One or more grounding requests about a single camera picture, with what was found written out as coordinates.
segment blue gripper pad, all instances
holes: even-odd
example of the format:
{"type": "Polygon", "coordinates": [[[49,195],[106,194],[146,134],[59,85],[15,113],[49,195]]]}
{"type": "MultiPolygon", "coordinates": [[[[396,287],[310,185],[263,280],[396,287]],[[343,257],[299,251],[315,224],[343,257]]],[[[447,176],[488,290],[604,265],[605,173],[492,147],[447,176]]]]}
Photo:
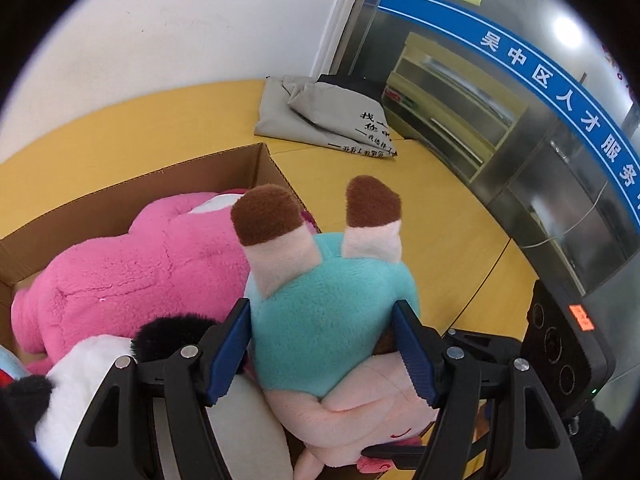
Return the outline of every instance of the blue gripper pad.
{"type": "Polygon", "coordinates": [[[442,340],[433,328],[420,323],[409,304],[396,301],[391,314],[398,350],[418,396],[437,408],[441,394],[436,387],[444,366],[442,340]]]}
{"type": "Polygon", "coordinates": [[[234,380],[238,365],[251,340],[251,312],[248,300],[236,304],[226,321],[219,326],[226,328],[226,337],[211,362],[211,375],[207,389],[207,400],[211,405],[226,395],[234,380]]]}

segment white wall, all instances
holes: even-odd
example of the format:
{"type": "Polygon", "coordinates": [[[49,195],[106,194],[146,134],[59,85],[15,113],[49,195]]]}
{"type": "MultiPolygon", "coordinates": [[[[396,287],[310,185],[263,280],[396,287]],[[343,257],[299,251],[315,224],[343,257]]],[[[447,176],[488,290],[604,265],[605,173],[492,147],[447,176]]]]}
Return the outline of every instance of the white wall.
{"type": "Polygon", "coordinates": [[[0,162],[74,118],[142,94],[325,72],[353,1],[81,0],[14,87],[0,116],[0,162]]]}

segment white cable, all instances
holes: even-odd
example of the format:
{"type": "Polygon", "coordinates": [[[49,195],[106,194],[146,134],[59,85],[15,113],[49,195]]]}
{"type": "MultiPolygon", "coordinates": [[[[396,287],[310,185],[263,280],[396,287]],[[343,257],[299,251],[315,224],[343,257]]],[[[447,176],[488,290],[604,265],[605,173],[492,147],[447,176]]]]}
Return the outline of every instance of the white cable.
{"type": "MultiPolygon", "coordinates": [[[[608,182],[604,183],[604,186],[602,186],[602,189],[600,190],[600,192],[598,193],[598,196],[596,197],[595,202],[593,203],[593,205],[591,206],[591,208],[582,216],[582,218],[580,218],[574,225],[572,225],[571,227],[569,227],[564,233],[562,233],[560,236],[564,236],[565,234],[568,234],[573,228],[577,227],[577,225],[582,222],[585,218],[587,218],[587,215],[593,211],[595,209],[595,207],[598,205],[598,200],[600,200],[600,197],[602,196],[602,193],[604,192],[604,189],[607,187],[608,182]]],[[[546,240],[542,240],[540,243],[537,244],[533,244],[533,245],[522,245],[522,246],[518,246],[521,249],[533,249],[536,247],[540,247],[540,245],[544,245],[548,242],[550,242],[551,240],[555,240],[556,238],[558,238],[557,236],[551,236],[549,238],[547,238],[546,240]]]]}

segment light blue plush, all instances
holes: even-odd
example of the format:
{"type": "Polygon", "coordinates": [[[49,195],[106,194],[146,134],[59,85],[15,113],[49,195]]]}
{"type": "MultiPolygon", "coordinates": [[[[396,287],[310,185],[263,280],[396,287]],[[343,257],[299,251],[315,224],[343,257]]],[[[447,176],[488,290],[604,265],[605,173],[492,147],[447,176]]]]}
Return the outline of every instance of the light blue plush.
{"type": "Polygon", "coordinates": [[[31,375],[20,359],[3,346],[0,346],[0,370],[8,374],[14,381],[31,375]]]}
{"type": "Polygon", "coordinates": [[[418,292],[403,263],[343,258],[342,233],[314,236],[322,263],[266,300],[250,274],[252,362],[265,390],[324,397],[371,356],[397,300],[420,315],[418,292]]]}

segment white chinese characters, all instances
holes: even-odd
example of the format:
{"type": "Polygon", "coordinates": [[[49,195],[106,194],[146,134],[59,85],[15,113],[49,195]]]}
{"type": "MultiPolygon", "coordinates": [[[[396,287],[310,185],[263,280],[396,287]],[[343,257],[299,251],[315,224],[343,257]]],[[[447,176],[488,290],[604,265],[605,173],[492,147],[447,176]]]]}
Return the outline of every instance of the white chinese characters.
{"type": "Polygon", "coordinates": [[[622,172],[620,173],[620,178],[625,181],[625,186],[627,187],[636,183],[634,180],[635,176],[638,176],[638,174],[636,173],[636,168],[634,168],[632,164],[627,164],[622,168],[622,172]]]}
{"type": "Polygon", "coordinates": [[[613,135],[607,137],[607,140],[605,140],[600,147],[611,162],[615,162],[618,153],[620,153],[620,150],[622,149],[613,135]]]}
{"type": "Polygon", "coordinates": [[[546,88],[546,80],[553,76],[554,75],[549,70],[547,70],[539,63],[532,77],[534,81],[537,81],[542,85],[543,88],[546,88]]]}
{"type": "Polygon", "coordinates": [[[574,111],[574,109],[571,108],[571,96],[573,94],[574,94],[574,91],[570,89],[565,95],[556,96],[556,100],[566,102],[566,109],[569,110],[570,112],[574,111]]]}
{"type": "Polygon", "coordinates": [[[593,116],[591,115],[591,113],[587,110],[587,115],[589,116],[588,119],[580,119],[580,122],[583,122],[585,124],[588,124],[588,126],[585,126],[585,130],[587,130],[589,133],[591,132],[591,130],[593,130],[594,126],[600,127],[600,123],[598,122],[598,116],[593,116]]]}
{"type": "Polygon", "coordinates": [[[500,36],[489,31],[484,35],[484,38],[480,40],[480,44],[482,46],[488,46],[493,52],[497,52],[500,44],[500,36]]]}
{"type": "Polygon", "coordinates": [[[522,53],[521,48],[519,48],[518,50],[516,50],[515,48],[510,48],[507,56],[513,58],[513,60],[511,61],[512,65],[515,65],[516,63],[524,65],[524,62],[527,60],[527,56],[522,53]]]}

